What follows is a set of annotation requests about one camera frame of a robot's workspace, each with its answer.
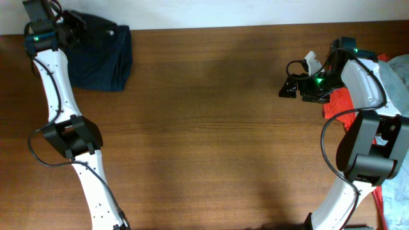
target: wooden table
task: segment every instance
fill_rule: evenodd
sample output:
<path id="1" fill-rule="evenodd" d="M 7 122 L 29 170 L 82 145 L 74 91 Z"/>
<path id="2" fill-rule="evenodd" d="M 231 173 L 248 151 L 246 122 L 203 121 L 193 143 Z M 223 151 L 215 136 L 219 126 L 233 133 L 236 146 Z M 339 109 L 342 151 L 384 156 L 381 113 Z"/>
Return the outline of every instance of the wooden table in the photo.
<path id="1" fill-rule="evenodd" d="M 409 22 L 306 24 L 133 31 L 125 91 L 73 89 L 104 137 L 107 180 L 132 229 L 244 229 L 298 224 L 335 176 L 319 137 L 322 105 L 279 98 L 285 67 L 310 50 L 323 63 L 330 42 L 409 53 Z M 0 229 L 91 229 L 71 167 L 41 166 L 27 135 L 47 120 L 39 79 L 21 36 L 0 37 Z M 344 130 L 330 128 L 334 162 Z M 62 159 L 41 137 L 48 162 Z M 352 224 L 378 225 L 371 195 Z"/>

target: white wall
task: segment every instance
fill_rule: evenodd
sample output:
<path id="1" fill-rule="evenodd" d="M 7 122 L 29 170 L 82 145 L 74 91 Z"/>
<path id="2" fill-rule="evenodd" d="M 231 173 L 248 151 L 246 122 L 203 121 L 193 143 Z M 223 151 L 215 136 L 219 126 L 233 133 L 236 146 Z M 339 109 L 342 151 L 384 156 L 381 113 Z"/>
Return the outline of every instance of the white wall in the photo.
<path id="1" fill-rule="evenodd" d="M 60 0 L 131 29 L 255 26 L 409 19 L 408 0 Z M 0 0 L 0 34 L 22 33 L 21 0 Z"/>

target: wooden tabletop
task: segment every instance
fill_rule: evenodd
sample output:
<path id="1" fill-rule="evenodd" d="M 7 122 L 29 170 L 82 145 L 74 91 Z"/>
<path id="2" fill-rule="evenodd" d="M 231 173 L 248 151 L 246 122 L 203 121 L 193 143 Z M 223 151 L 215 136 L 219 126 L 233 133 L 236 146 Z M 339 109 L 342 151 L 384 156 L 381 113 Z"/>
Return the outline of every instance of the wooden tabletop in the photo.
<path id="1" fill-rule="evenodd" d="M 132 229 L 302 223 L 335 175 L 319 146 L 322 105 L 278 91 L 289 61 L 313 50 L 323 63 L 342 35 L 409 53 L 408 21 L 133 31 L 124 92 L 73 89 L 101 130 L 107 181 Z M 28 152 L 47 104 L 22 44 L 0 37 L 0 229 L 91 229 L 74 170 Z M 343 135 L 339 122 L 327 133 L 332 162 Z M 45 161 L 64 161 L 42 137 L 33 142 Z M 378 225 L 371 195 L 350 223 Z"/>

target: dark blue fabric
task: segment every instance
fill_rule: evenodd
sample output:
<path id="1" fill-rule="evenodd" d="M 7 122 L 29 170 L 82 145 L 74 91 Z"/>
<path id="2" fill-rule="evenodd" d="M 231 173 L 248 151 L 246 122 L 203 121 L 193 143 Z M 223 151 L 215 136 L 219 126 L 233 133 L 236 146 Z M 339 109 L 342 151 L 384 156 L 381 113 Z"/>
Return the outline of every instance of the dark blue fabric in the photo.
<path id="1" fill-rule="evenodd" d="M 89 32 L 80 45 L 65 50 L 72 86 L 100 91 L 123 91 L 132 66 L 132 40 L 128 26 L 110 34 Z"/>

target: black bracket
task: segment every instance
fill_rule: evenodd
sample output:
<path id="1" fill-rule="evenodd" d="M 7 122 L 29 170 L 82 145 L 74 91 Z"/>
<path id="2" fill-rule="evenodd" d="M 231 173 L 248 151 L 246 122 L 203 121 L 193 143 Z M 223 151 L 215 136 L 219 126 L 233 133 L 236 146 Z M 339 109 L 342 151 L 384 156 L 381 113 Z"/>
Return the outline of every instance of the black bracket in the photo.
<path id="1" fill-rule="evenodd" d="M 113 230 L 130 230 L 129 227 L 125 227 L 125 225 L 121 225 L 121 227 L 119 225 L 114 225 Z"/>
<path id="2" fill-rule="evenodd" d="M 87 24 L 76 11 L 59 12 L 64 21 L 57 23 L 49 1 L 28 0 L 23 5 L 30 18 L 24 28 L 24 48 L 29 56 L 47 49 L 55 51 L 75 46 L 87 29 Z"/>
<path id="3" fill-rule="evenodd" d="M 386 145 L 373 144 L 376 135 Z M 350 182 L 355 180 L 381 185 L 400 170 L 409 148 L 409 118 L 379 116 L 361 111 L 337 150 L 337 167 Z"/>
<path id="4" fill-rule="evenodd" d="M 287 77 L 286 83 L 279 92 L 279 97 L 296 98 L 297 97 L 297 82 Z"/>
<path id="5" fill-rule="evenodd" d="M 71 115 L 67 121 L 49 125 L 43 135 L 67 159 L 85 152 L 94 154 L 104 144 L 97 125 L 83 116 Z"/>

